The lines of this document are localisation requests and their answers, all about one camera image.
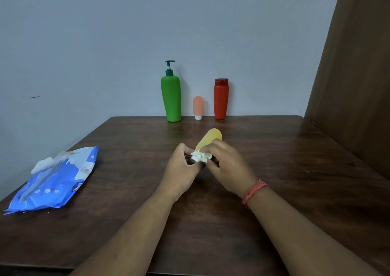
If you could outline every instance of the barcode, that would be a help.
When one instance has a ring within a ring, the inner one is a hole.
[[[88,173],[90,171],[89,168],[86,168],[85,166],[83,166],[81,169],[80,169],[80,172],[82,173]]]

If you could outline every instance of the red string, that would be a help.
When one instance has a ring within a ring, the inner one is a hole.
[[[267,184],[261,180],[259,180],[259,182],[255,185],[252,185],[246,192],[245,192],[245,195],[244,195],[244,199],[243,199],[243,204],[245,205],[246,208],[249,208],[248,207],[248,200],[251,199],[253,197],[254,194],[256,194],[256,192],[258,190],[260,190],[262,187],[266,186]]]

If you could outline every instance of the green bottle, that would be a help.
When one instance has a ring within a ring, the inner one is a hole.
[[[180,80],[173,75],[173,71],[169,67],[170,62],[175,62],[175,60],[166,61],[168,69],[165,71],[165,76],[161,78],[161,91],[163,92],[167,120],[177,122],[181,120]]]

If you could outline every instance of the person's left hand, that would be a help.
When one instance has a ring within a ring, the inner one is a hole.
[[[178,145],[165,168],[163,179],[157,190],[167,193],[176,201],[189,189],[195,176],[204,168],[203,162],[188,165],[184,155],[190,155],[194,150],[184,143]]]

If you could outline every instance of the hand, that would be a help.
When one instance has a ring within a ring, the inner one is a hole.
[[[193,151],[184,143],[179,144],[165,168],[163,179],[157,190],[169,194],[174,199],[173,201],[189,189],[195,176],[204,168],[203,162],[187,164],[185,155],[190,155]]]
[[[226,142],[214,139],[200,151],[211,153],[217,159],[217,162],[207,160],[206,166],[225,189],[241,199],[245,192],[259,181],[249,164]]]

